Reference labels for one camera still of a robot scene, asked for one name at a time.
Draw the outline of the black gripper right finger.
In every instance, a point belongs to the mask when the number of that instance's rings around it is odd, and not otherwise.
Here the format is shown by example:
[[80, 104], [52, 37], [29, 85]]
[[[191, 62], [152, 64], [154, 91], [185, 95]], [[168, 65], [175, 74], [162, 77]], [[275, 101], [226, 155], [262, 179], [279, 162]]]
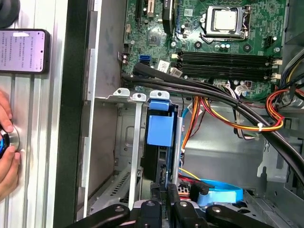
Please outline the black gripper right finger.
[[211, 204], [200, 208], [195, 202], [181, 200], [175, 184], [167, 186], [167, 215], [171, 228], [277, 228], [265, 218], [258, 219], [244, 202]]

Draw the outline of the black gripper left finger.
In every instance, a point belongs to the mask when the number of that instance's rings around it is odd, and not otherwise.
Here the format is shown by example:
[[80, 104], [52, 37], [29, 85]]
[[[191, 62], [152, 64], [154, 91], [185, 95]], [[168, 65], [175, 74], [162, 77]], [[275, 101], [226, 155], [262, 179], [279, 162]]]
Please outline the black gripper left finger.
[[161, 228], [162, 206], [154, 200], [139, 200], [130, 209], [113, 204], [83, 218], [69, 228]]

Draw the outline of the person's bare hand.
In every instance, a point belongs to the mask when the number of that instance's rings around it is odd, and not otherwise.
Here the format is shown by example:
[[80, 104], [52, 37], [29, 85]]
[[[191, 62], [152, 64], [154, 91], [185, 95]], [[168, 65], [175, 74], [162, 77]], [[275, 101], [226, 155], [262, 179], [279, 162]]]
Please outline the person's bare hand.
[[[11, 119], [12, 110], [9, 100], [7, 95], [0, 91], [0, 125], [8, 133], [14, 130]], [[20, 153], [13, 146], [8, 147], [0, 160], [0, 201], [3, 201], [16, 189], [19, 165]]]

